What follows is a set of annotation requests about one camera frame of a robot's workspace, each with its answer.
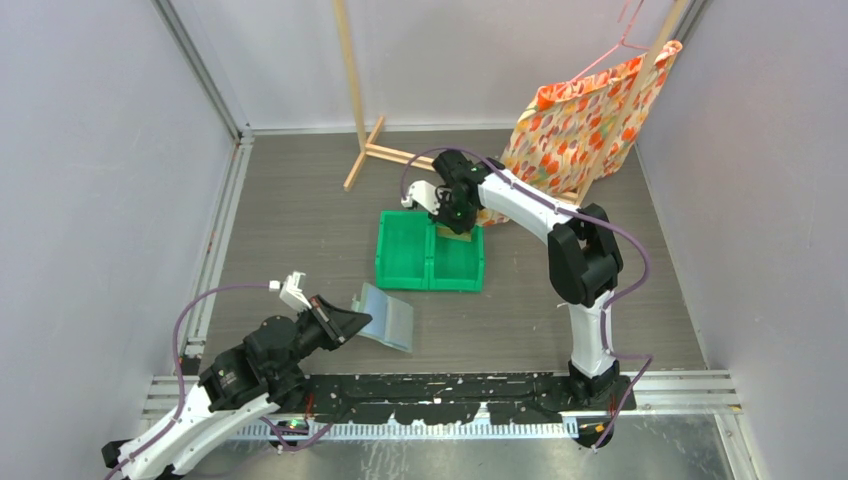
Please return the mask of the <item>sage green card holder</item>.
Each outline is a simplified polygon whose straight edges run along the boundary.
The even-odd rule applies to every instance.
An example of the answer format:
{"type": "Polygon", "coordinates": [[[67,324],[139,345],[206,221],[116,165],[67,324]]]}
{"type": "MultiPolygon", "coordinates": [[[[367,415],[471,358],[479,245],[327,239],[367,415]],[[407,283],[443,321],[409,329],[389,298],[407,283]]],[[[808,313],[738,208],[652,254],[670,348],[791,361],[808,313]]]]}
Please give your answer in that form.
{"type": "Polygon", "coordinates": [[[364,283],[359,297],[352,300],[352,309],[372,317],[358,336],[404,353],[413,352],[414,309],[411,305],[364,283]]]}

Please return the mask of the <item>green plastic double bin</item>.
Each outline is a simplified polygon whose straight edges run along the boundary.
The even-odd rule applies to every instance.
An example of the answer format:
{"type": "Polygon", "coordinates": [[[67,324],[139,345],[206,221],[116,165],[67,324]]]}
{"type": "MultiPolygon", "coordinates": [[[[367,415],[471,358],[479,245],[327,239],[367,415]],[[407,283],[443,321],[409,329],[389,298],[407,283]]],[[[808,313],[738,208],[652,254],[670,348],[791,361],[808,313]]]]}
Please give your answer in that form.
{"type": "Polygon", "coordinates": [[[483,290],[484,231],[465,237],[420,211],[384,211],[375,251],[375,280],[382,289],[471,292],[483,290]]]}

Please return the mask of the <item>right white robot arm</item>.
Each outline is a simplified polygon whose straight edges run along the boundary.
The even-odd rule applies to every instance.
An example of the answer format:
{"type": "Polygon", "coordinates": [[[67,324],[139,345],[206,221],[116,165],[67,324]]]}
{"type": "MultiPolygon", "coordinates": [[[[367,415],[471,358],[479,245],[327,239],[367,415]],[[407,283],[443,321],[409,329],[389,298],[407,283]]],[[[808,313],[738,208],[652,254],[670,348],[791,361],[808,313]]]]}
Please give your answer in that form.
{"type": "Polygon", "coordinates": [[[573,347],[568,363],[571,397],[596,410],[611,395],[620,365],[612,353],[610,301],[623,259],[605,211],[566,204],[530,186],[499,162],[471,162],[449,149],[432,163],[441,177],[435,186],[411,183],[402,198],[455,234],[469,232],[482,210],[506,216],[542,241],[552,288],[569,309],[573,347]]]}

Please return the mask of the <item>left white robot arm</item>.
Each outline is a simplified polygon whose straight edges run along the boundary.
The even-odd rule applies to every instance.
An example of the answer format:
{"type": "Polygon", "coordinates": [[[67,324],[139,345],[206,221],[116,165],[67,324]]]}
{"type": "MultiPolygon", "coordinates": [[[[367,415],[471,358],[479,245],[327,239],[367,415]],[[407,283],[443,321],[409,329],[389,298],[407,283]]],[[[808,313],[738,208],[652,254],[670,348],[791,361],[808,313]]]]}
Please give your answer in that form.
{"type": "Polygon", "coordinates": [[[315,295],[296,319],[271,316],[241,344],[220,353],[198,381],[147,432],[103,446],[111,475],[180,479],[230,435],[280,411],[298,412],[307,398],[300,363],[317,349],[335,350],[372,320],[315,295]]]}

